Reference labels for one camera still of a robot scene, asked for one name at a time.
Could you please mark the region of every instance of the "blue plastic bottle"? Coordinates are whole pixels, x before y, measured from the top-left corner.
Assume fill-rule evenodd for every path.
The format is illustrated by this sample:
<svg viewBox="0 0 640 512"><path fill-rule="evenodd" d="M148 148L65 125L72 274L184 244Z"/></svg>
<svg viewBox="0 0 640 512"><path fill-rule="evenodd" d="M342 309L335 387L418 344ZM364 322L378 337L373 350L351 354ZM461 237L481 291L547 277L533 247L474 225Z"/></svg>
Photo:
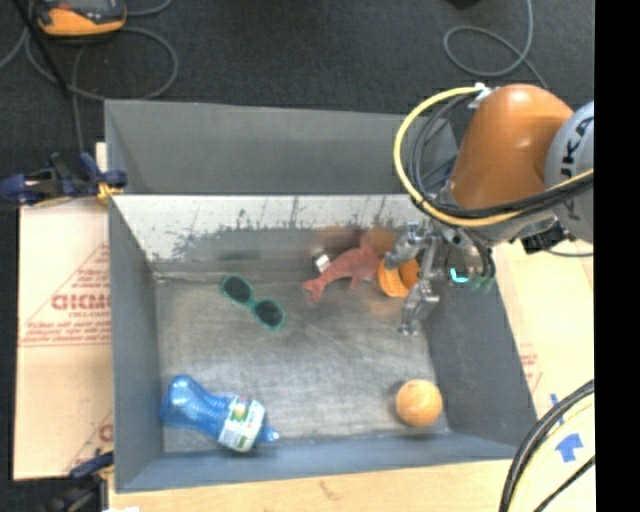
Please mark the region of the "blue plastic bottle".
<svg viewBox="0 0 640 512"><path fill-rule="evenodd" d="M200 430L237 452L280 438L267 424L265 409L240 395L210 393L189 375L176 375L160 407L162 421L172 427Z"/></svg>

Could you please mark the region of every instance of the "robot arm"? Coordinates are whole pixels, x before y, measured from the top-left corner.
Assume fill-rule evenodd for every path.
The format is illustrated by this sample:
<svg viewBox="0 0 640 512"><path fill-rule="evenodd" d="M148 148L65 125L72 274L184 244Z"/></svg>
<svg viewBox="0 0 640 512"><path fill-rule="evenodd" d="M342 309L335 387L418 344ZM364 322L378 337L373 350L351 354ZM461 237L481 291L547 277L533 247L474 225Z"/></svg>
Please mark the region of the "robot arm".
<svg viewBox="0 0 640 512"><path fill-rule="evenodd" d="M421 183L430 180L416 179L415 172L411 179L405 172L401 143L419 114L454 96L474 100L477 110L444 185L425 190ZM536 236L550 239L549 246L568 236L593 243L593 129L593 102L574 113L550 92L525 84L453 89L426 100L405 119L394 163L430 222L419 235L407 226L385 257L384 270L394 272L415 257L416 247L423 251L418 253L420 279L405 299L401 332L415 332L427 303L437 303L435 280L488 289L495 272L491 248L499 243L520 239L524 244ZM435 258L439 248L457 254L456 262Z"/></svg>

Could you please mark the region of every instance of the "sunglasses lens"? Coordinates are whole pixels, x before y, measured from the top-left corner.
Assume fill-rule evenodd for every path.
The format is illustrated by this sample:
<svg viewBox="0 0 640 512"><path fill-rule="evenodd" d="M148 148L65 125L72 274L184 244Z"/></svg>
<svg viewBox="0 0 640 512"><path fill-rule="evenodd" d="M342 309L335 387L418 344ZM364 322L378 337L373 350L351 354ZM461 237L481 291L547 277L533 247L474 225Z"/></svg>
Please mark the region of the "sunglasses lens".
<svg viewBox="0 0 640 512"><path fill-rule="evenodd" d="M231 299L246 304L251 300L251 286L244 279L231 276L225 279L222 290Z"/></svg>
<svg viewBox="0 0 640 512"><path fill-rule="evenodd" d="M254 311L260 321L272 329L280 327L284 322L284 312L272 300L261 300Z"/></svg>

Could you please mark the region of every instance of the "gray bin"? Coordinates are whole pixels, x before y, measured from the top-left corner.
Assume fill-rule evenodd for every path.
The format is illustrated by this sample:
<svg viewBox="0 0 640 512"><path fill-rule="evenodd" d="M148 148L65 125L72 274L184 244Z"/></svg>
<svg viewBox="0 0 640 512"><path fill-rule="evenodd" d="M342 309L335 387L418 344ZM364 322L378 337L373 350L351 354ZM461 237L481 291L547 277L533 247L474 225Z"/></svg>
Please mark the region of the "gray bin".
<svg viewBox="0 0 640 512"><path fill-rule="evenodd" d="M357 473L511 457L536 420L497 287L443 286L417 336L402 299L340 280L312 303L300 288L318 251L360 234L385 244L425 218L391 148L403 116L107 101L109 166L130 186L110 205L118 492ZM456 154L441 132L433 162ZM240 273L285 307L270 332L221 296ZM248 455L163 426L172 375L260 400L282 434ZM393 414L411 378L438 384L424 428Z"/></svg>

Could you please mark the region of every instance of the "green sunglasses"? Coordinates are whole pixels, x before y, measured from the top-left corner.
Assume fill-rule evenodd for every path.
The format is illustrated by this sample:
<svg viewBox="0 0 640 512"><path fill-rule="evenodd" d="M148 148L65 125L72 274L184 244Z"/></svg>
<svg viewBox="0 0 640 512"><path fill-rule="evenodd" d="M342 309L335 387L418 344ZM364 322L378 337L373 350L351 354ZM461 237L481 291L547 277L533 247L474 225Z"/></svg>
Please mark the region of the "green sunglasses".
<svg viewBox="0 0 640 512"><path fill-rule="evenodd" d="M233 274L225 277L220 283L220 291L230 301L251 308L253 316L267 329L276 330L284 327L286 313L273 299L253 298L253 286L244 277Z"/></svg>

